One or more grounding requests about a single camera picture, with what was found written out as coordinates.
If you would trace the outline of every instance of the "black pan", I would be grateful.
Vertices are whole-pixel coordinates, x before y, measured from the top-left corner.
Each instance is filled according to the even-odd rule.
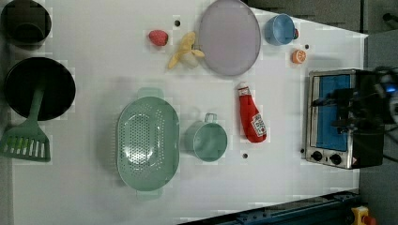
[[[39,76],[45,76],[46,87],[38,120],[51,120],[69,109],[76,94],[69,71],[52,59],[34,57],[16,64],[6,78],[6,100],[15,112],[27,117]]]
[[[41,43],[52,27],[48,11],[31,0],[14,0],[1,13],[1,24],[14,44]]]

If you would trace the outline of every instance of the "spatula handle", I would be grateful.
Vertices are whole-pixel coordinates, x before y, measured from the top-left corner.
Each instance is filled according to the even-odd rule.
[[[30,106],[30,112],[28,119],[38,121],[38,113],[40,112],[41,101],[44,96],[44,83],[42,80],[38,82],[35,93],[33,94],[32,105]]]

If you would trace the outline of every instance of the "plate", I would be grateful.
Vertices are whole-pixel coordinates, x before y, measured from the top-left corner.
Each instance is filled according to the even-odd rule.
[[[255,63],[261,33],[252,10],[239,0],[219,0],[205,11],[198,44],[207,65],[222,75],[240,75]]]

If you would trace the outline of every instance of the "white tabletop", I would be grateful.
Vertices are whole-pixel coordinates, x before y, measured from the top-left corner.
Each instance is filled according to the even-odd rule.
[[[264,40],[254,66],[223,77],[207,68],[178,64],[167,70],[182,36],[198,30],[213,1],[51,0],[53,30],[36,52],[11,47],[13,59],[44,55],[74,75],[74,105],[58,119],[40,123],[50,136],[48,164],[13,160],[15,224],[177,224],[237,211],[358,188],[359,171],[302,159],[305,78],[313,69],[362,68],[365,35],[294,20],[298,40],[275,47]],[[260,27],[275,14],[253,10]],[[179,28],[174,21],[181,20]],[[147,34],[169,33],[158,50]],[[308,44],[307,61],[290,55]],[[253,144],[242,137],[237,84],[249,83],[265,119],[268,138]],[[124,107],[144,86],[161,87],[180,119],[180,163],[158,199],[142,201],[126,186],[115,165],[115,126]],[[225,155],[205,163],[185,152],[184,133],[206,113],[216,113],[228,134]],[[19,123],[15,112],[9,118]]]

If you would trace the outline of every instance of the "spatula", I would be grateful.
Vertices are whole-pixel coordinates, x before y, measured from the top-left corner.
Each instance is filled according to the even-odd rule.
[[[39,79],[27,119],[9,129],[0,141],[0,156],[47,162],[50,157],[50,141],[38,126],[38,113],[44,95],[45,81]]]

